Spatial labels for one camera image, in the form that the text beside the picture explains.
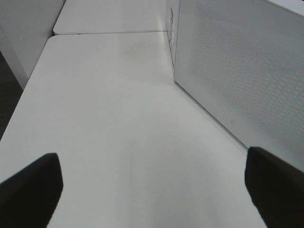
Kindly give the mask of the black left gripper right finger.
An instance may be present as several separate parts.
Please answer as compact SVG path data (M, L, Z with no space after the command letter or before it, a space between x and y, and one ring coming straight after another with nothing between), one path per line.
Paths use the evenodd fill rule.
M304 174L261 147L247 151L245 186L268 228L304 226Z

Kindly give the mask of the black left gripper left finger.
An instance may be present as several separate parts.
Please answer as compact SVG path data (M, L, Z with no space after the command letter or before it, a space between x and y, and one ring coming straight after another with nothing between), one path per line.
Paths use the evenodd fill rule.
M0 184L2 228L45 228L63 190L59 157L47 153Z

